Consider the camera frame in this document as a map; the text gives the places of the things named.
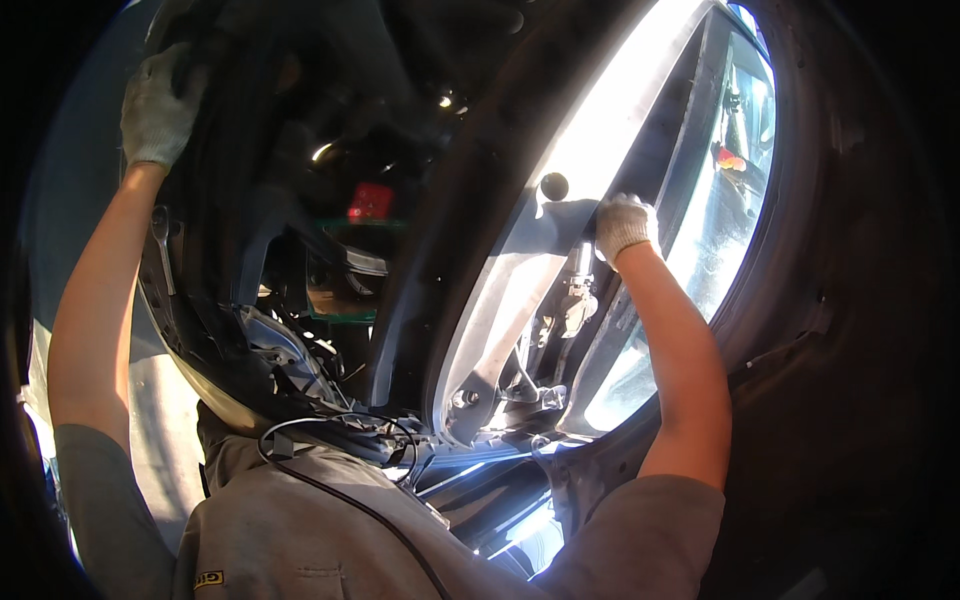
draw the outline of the black cable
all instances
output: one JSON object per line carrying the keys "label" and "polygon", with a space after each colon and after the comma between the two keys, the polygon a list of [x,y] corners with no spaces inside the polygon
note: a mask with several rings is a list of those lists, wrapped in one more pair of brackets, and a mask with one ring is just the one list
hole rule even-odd
{"label": "black cable", "polygon": [[363,416],[363,417],[375,417],[375,418],[377,418],[377,419],[382,419],[382,420],[384,420],[384,421],[393,423],[394,425],[396,425],[397,427],[399,427],[400,429],[402,429],[403,432],[404,432],[405,434],[407,434],[407,436],[409,436],[411,444],[414,445],[414,457],[413,457],[413,458],[414,458],[414,463],[413,463],[413,465],[410,466],[410,470],[408,470],[408,471],[404,474],[403,477],[401,477],[400,479],[396,480],[394,483],[395,483],[395,484],[400,483],[401,481],[403,481],[404,478],[406,478],[410,473],[413,472],[414,467],[417,465],[417,445],[414,444],[413,434],[411,434],[411,433],[406,429],[406,427],[404,427],[404,426],[401,425],[400,423],[396,422],[395,420],[390,419],[389,417],[381,417],[380,415],[370,415],[370,414],[368,414],[368,413],[341,413],[341,414],[339,414],[339,415],[334,415],[334,416],[331,416],[331,417],[294,419],[294,420],[288,420],[288,421],[285,421],[285,422],[282,422],[282,423],[278,423],[278,424],[274,425],[273,427],[267,429],[267,431],[265,431],[264,434],[263,434],[262,436],[260,436],[260,439],[256,441],[256,451],[260,454],[260,458],[262,458],[265,462],[270,463],[271,465],[273,465],[277,470],[279,470],[279,471],[281,471],[281,472],[284,472],[284,473],[290,475],[291,477],[293,477],[294,479],[298,479],[298,480],[302,481],[302,482],[305,483],[305,484],[311,485],[311,486],[313,486],[314,488],[317,488],[318,490],[322,490],[322,491],[324,491],[324,492],[327,492],[327,493],[329,493],[330,495],[332,495],[333,497],[339,498],[339,499],[343,500],[344,502],[346,502],[347,504],[349,504],[350,506],[352,506],[352,507],[354,507],[354,508],[356,508],[356,509],[359,509],[360,511],[363,511],[363,512],[366,513],[367,515],[373,517],[374,520],[376,520],[376,521],[379,522],[381,525],[383,525],[384,527],[386,527],[386,528],[387,528],[387,531],[389,531],[390,533],[394,534],[394,536],[395,536],[398,540],[400,540],[400,542],[401,542],[404,546],[407,547],[407,550],[410,551],[410,554],[412,554],[413,557],[417,560],[417,563],[420,564],[420,568],[423,569],[423,572],[426,574],[427,578],[430,580],[430,583],[433,584],[433,587],[437,590],[437,593],[440,594],[440,597],[441,597],[443,600],[451,600],[450,593],[446,590],[446,587],[444,586],[444,583],[443,583],[442,581],[440,581],[440,577],[437,575],[437,572],[436,572],[435,570],[433,570],[433,567],[430,566],[430,563],[427,562],[426,557],[423,556],[423,554],[417,549],[417,547],[414,545],[414,543],[413,543],[412,541],[410,541],[410,539],[407,538],[406,535],[405,535],[402,531],[400,531],[399,528],[397,528],[396,525],[394,525],[388,518],[386,518],[384,515],[381,515],[380,513],[378,513],[377,511],[375,511],[374,509],[370,508],[369,506],[367,506],[367,505],[364,504],[363,502],[360,502],[360,501],[358,501],[358,500],[355,500],[355,499],[351,498],[350,496],[346,495],[345,493],[340,492],[340,491],[337,490],[336,488],[332,488],[332,487],[328,486],[328,485],[325,484],[325,483],[321,483],[321,482],[317,481],[317,480],[314,479],[313,477],[310,477],[310,476],[308,476],[308,475],[304,475],[303,473],[297,472],[297,471],[295,471],[295,470],[287,467],[286,465],[283,465],[280,461],[276,460],[273,456],[267,456],[267,453],[266,453],[266,452],[264,451],[264,449],[263,449],[263,443],[267,440],[267,436],[275,433],[278,429],[280,429],[280,428],[282,428],[282,427],[286,427],[286,426],[288,426],[288,425],[295,425],[295,424],[302,423],[302,422],[327,422],[327,421],[329,421],[329,420],[331,420],[331,419],[336,419],[336,418],[338,418],[338,417],[343,417],[343,416],[347,416],[347,415],[359,415],[359,416]]}

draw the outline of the bolt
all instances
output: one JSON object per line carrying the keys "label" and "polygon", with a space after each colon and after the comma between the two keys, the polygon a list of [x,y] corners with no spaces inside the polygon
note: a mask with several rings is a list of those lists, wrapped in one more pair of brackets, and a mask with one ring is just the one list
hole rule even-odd
{"label": "bolt", "polygon": [[540,191],[547,200],[558,202],[570,193],[570,183],[560,173],[548,173],[540,180]]}

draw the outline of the window glass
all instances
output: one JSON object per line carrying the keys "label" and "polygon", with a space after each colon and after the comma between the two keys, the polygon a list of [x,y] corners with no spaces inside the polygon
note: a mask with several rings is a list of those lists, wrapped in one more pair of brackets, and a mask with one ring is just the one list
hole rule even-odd
{"label": "window glass", "polygon": [[[725,47],[713,55],[718,64],[700,65],[697,70],[697,77],[717,77],[722,72],[720,93],[698,97],[695,88],[685,118],[695,121],[696,114],[706,110],[703,133],[708,134],[689,136],[696,140],[696,147],[691,147],[690,139],[678,140],[672,160],[675,165],[690,165],[689,175],[683,180],[668,175],[658,199],[658,216],[668,212],[661,209],[668,204],[685,207],[666,223],[666,231],[661,221],[661,242],[667,267],[708,322],[730,290],[753,237],[770,175],[776,128],[769,64],[738,31],[724,30],[722,42]],[[679,199],[678,190],[683,196]],[[664,235],[670,239],[664,241]],[[616,318],[624,324],[632,317],[631,333],[625,343],[622,336],[615,340],[622,344],[621,350],[584,412],[589,427],[599,432],[614,429],[657,389],[642,324],[632,307],[629,312],[626,320],[624,315]],[[606,329],[602,327],[595,345],[609,343],[603,336]]]}

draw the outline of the forearm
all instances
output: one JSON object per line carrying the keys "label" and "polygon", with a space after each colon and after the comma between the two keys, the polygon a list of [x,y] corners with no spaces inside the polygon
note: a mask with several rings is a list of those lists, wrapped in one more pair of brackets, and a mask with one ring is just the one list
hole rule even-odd
{"label": "forearm", "polygon": [[130,453],[130,328],[140,254],[162,167],[132,166],[67,281],[54,323],[48,394],[54,426],[93,427]]}
{"label": "forearm", "polygon": [[[643,323],[660,396],[660,443],[655,442],[640,475],[668,465],[663,472],[689,470],[722,489],[731,405],[716,340],[650,244],[625,249],[616,266]],[[664,437],[683,440],[670,446],[671,456],[658,456]]]}

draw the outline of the hand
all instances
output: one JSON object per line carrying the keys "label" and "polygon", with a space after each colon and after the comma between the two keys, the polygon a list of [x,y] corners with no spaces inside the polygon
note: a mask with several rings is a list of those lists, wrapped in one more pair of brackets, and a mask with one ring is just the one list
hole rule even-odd
{"label": "hand", "polygon": [[189,48],[187,43],[174,44],[149,57],[127,84],[120,131],[128,165],[153,162],[169,173],[186,147],[206,87],[204,74],[195,73],[184,97],[174,96],[174,66]]}
{"label": "hand", "polygon": [[597,208],[597,250],[604,255],[607,264],[613,266],[616,256],[623,249],[635,244],[649,242],[660,254],[657,234],[657,212],[649,204],[631,194],[617,194],[600,203]]}

